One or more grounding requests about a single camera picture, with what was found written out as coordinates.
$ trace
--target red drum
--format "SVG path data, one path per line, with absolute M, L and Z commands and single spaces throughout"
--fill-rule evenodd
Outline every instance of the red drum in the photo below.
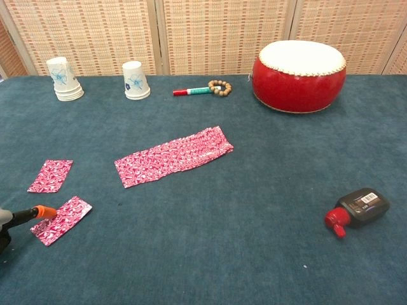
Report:
M 265 46 L 253 65 L 255 96 L 268 107 L 294 113 L 322 110 L 339 94 L 346 61 L 332 46 L 285 40 Z

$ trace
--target woven screen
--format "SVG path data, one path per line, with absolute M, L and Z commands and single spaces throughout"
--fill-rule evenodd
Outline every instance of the woven screen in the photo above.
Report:
M 164 0 L 171 74 L 250 73 L 291 24 L 285 0 Z
M 407 74 L 407 29 L 394 50 L 393 60 L 389 62 L 387 74 Z
M 13 77 L 27 75 L 27 71 L 18 56 L 13 43 L 8 37 L 7 31 L 0 22 L 0 65 L 6 75 L 2 77 Z
M 290 38 L 338 48 L 347 73 L 381 74 L 406 14 L 407 0 L 298 0 Z
M 139 60 L 155 74 L 146 0 L 5 0 L 39 75 L 65 56 L 77 75 L 117 75 Z

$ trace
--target glue bottle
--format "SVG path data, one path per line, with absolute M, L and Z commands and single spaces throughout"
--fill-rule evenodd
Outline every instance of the glue bottle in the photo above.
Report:
M 390 203 L 376 190 L 360 189 L 340 198 L 333 210 L 325 216 L 327 227 L 339 238 L 346 235 L 344 226 L 360 227 L 380 216 L 390 208 Z

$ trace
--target marker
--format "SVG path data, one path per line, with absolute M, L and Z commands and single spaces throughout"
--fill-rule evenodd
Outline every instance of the marker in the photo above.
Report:
M 220 90 L 220 86 L 215 86 L 215 89 Z M 212 91 L 209 89 L 209 87 L 202 87 L 202 88 L 190 88 L 190 89 L 182 89 L 182 90 L 174 90 L 172 94 L 175 97 L 181 96 L 181 95 L 194 95 L 194 94 L 205 94 L 205 93 L 212 93 Z

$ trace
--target pink patterned fabric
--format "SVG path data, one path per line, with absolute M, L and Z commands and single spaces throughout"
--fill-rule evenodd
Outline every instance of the pink patterned fabric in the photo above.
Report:
M 191 170 L 226 153 L 233 146 L 219 126 L 176 139 L 114 162 L 125 188 L 158 180 L 166 175 Z
M 72 163 L 71 160 L 46 160 L 27 192 L 56 193 L 68 176 Z
M 38 222 L 30 231 L 49 246 L 75 226 L 90 209 L 91 205 L 74 196 L 57 210 L 57 216 Z

